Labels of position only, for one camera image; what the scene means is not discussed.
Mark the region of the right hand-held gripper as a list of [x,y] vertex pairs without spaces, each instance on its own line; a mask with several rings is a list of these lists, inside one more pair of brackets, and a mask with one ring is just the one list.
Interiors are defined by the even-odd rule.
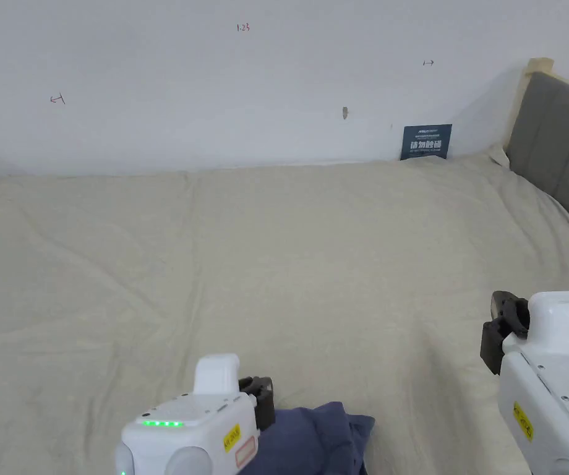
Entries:
[[530,472],[569,474],[569,291],[494,292],[480,356]]

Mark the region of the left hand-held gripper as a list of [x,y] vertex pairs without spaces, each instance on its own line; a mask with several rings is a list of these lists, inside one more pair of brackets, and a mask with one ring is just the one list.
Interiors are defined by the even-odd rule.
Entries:
[[275,422],[270,377],[238,376],[233,353],[209,354],[194,387],[124,426],[116,474],[239,474],[256,457],[260,434]]

